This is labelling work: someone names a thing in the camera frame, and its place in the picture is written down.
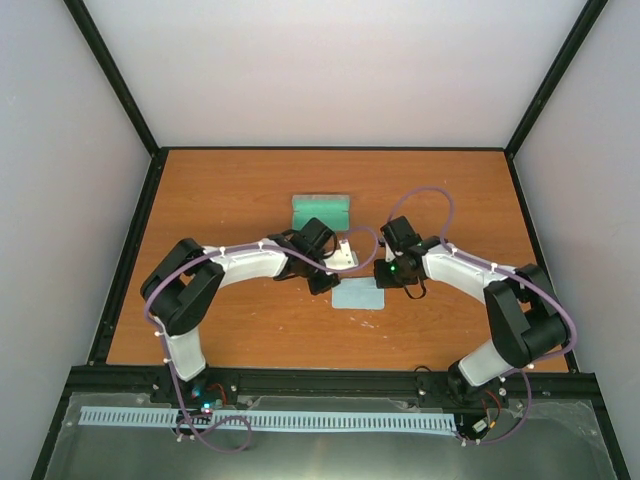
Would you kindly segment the light blue cleaning cloth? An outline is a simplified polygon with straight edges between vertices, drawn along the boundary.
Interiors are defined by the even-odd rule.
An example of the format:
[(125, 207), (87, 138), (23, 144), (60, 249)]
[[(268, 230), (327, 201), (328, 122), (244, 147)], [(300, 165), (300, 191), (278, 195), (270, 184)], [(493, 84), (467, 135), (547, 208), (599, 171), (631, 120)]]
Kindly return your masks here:
[(373, 277), (346, 278), (332, 289), (331, 305), (334, 309), (383, 310), (385, 291)]

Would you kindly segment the grey glasses case green lining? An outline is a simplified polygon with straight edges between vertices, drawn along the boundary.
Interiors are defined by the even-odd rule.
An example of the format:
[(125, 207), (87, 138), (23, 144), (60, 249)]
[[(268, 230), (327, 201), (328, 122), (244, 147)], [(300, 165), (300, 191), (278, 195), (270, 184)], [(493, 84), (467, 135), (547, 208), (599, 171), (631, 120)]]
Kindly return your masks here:
[(350, 196), (308, 194), (292, 197), (292, 228), (300, 230), (311, 218), (317, 218), (336, 232), (350, 228)]

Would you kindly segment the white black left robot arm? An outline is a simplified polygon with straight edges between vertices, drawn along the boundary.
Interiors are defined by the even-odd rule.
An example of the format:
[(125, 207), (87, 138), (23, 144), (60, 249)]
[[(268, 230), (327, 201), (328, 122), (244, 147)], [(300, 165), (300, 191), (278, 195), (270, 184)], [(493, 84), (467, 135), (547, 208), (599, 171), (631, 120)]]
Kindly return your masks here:
[(174, 392), (190, 403), (207, 393), (199, 325), (220, 289), (260, 278), (303, 278), (311, 294), (325, 293), (340, 282), (328, 265), (338, 246), (337, 234), (317, 218), (254, 243), (204, 247), (192, 238), (179, 241), (140, 289), (143, 315), (175, 375)]

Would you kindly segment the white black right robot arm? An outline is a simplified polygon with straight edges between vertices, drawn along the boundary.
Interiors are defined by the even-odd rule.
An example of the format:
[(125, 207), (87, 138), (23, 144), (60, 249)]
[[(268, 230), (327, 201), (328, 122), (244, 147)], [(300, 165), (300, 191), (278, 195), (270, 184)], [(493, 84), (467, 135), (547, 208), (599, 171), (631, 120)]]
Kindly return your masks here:
[(404, 216), (384, 224), (381, 234), (385, 257), (374, 262), (379, 289), (401, 289), (409, 299), (421, 300), (431, 280), (486, 309), (490, 339), (448, 369), (447, 388), (454, 401), (470, 401), (491, 382), (575, 339), (575, 325), (540, 267), (504, 266), (460, 250), (443, 237), (424, 239)]

